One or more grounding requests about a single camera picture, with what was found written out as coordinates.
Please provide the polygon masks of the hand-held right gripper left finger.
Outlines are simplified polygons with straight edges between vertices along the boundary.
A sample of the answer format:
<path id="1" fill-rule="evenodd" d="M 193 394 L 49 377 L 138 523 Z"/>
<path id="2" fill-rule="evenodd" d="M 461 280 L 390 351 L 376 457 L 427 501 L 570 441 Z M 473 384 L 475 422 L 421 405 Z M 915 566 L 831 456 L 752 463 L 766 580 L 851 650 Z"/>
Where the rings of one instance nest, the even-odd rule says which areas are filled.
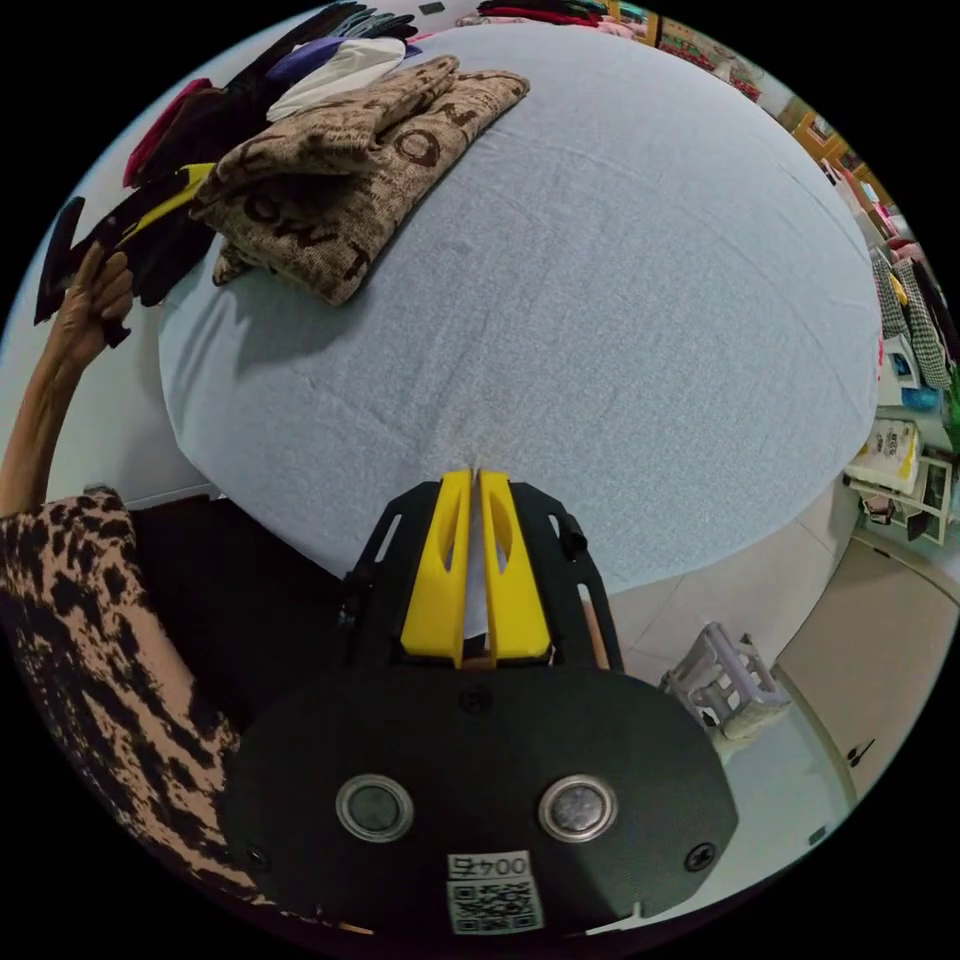
<path id="1" fill-rule="evenodd" d="M 473 474 L 445 474 L 427 527 L 400 642 L 412 658 L 462 666 Z"/>

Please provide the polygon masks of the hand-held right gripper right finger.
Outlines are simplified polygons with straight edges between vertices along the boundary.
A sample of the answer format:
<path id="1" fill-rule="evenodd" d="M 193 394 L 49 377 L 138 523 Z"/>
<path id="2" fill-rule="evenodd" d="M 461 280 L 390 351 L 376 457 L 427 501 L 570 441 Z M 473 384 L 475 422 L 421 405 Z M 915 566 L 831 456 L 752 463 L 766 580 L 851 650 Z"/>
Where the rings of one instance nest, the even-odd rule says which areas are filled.
<path id="1" fill-rule="evenodd" d="M 492 661 L 541 661 L 551 640 L 510 481 L 486 470 L 478 480 Z"/>

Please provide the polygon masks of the person's left hand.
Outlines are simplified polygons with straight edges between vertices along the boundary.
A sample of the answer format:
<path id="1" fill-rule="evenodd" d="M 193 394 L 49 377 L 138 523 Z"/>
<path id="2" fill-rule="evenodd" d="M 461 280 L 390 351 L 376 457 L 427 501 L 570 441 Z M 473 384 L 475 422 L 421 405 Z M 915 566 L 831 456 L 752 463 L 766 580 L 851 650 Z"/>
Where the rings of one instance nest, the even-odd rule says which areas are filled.
<path id="1" fill-rule="evenodd" d="M 93 243 L 53 321 L 49 344 L 55 357 L 84 369 L 106 348 L 123 343 L 130 335 L 126 318 L 133 300 L 126 255 Z"/>

